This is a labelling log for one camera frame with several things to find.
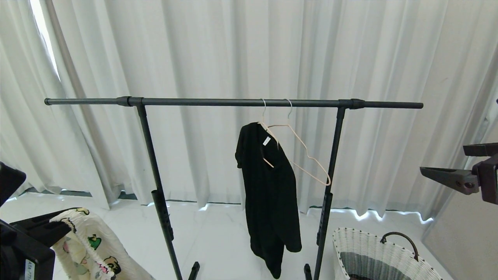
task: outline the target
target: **horizontal bar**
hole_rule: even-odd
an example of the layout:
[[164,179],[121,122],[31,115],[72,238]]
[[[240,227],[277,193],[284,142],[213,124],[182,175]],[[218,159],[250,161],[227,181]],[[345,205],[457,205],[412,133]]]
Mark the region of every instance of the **horizontal bar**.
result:
[[364,101],[360,99],[342,100],[302,100],[291,99],[198,99],[198,98],[142,98],[142,97],[118,97],[118,98],[88,98],[88,99],[51,99],[46,98],[47,105],[109,105],[122,106],[155,105],[155,106],[231,106],[231,107],[344,107],[349,109],[360,108],[398,108],[398,109],[421,109],[423,103],[418,102],[386,102],[386,101]]

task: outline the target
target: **hanger hook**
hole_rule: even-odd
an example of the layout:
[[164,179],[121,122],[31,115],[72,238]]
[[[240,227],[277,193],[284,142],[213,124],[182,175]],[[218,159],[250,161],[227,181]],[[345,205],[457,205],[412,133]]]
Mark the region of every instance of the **hanger hook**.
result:
[[289,114],[287,115],[287,119],[289,119],[289,118],[290,118],[290,113],[292,113],[292,102],[291,102],[289,99],[287,99],[287,98],[286,98],[286,100],[287,100],[287,101],[289,102],[289,104],[290,104],[290,111],[289,111]]
[[264,104],[264,111],[263,111],[263,120],[264,120],[264,112],[266,112],[266,101],[264,100],[264,98],[261,98],[261,100],[263,100]]

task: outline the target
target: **clothes rack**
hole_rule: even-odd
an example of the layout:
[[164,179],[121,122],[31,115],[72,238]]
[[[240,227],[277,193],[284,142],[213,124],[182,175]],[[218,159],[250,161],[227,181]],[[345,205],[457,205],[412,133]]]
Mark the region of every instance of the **clothes rack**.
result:
[[[341,99],[341,100],[290,100],[287,99],[195,99],[195,98],[144,98],[123,96],[118,98],[87,98],[87,99],[45,99],[46,105],[120,105],[126,107],[136,107],[140,124],[142,127],[145,144],[154,175],[156,190],[152,191],[152,198],[156,208],[159,222],[161,224],[164,239],[168,247],[169,256],[175,270],[176,279],[183,280],[180,266],[175,255],[173,247],[173,228],[169,220],[168,208],[166,207],[166,199],[162,189],[159,168],[155,157],[152,137],[150,135],[149,124],[147,121],[147,113],[145,106],[231,106],[231,107],[326,107],[338,108],[336,117],[336,127],[334,139],[332,142],[332,152],[330,155],[330,164],[328,175],[330,180],[333,179],[334,169],[336,166],[337,152],[339,149],[339,140],[343,126],[344,115],[346,109],[355,110],[361,108],[397,108],[397,109],[421,109],[423,103],[416,102],[385,102],[385,101],[364,101],[360,99]],[[315,264],[315,273],[311,278],[311,268],[309,264],[304,266],[304,275],[306,280],[318,280],[320,276],[320,268],[322,266],[323,252],[325,248],[325,238],[327,235],[327,227],[329,223],[330,208],[332,204],[332,184],[325,187],[325,194],[322,205],[322,214],[320,225],[317,233],[316,244],[318,245],[318,253]],[[189,275],[189,280],[195,280],[199,272],[200,265],[195,262],[192,271]]]

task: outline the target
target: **rack foot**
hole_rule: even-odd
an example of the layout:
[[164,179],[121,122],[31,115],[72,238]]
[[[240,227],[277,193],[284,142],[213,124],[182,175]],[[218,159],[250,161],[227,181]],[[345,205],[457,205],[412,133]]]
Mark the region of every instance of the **rack foot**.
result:
[[192,267],[192,271],[190,272],[190,276],[188,277],[188,280],[195,280],[195,278],[197,278],[197,273],[199,273],[200,268],[201,265],[198,262],[195,262],[194,266]]
[[304,278],[306,280],[312,280],[311,278],[311,268],[309,264],[304,265]]

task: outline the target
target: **patterned cloth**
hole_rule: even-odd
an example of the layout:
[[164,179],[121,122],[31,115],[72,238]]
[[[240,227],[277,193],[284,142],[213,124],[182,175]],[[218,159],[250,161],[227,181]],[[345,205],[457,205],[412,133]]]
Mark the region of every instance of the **patterned cloth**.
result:
[[88,209],[70,209],[50,221],[64,222],[72,230],[53,246],[70,279],[154,279],[128,255],[104,221]]

